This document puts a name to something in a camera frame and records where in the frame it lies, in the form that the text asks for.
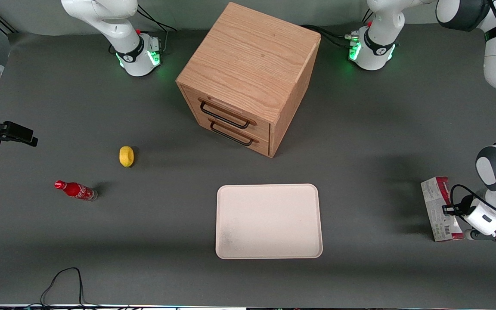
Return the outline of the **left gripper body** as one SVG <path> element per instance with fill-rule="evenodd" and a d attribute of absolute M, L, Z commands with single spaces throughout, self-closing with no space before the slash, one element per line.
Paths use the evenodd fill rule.
<path fill-rule="evenodd" d="M 496 208 L 496 195 L 485 195 L 484 200 Z M 474 207 L 474 210 L 463 216 L 473 228 L 485 235 L 491 235 L 496 231 L 495 210 L 471 195 L 465 196 L 461 202 Z"/>

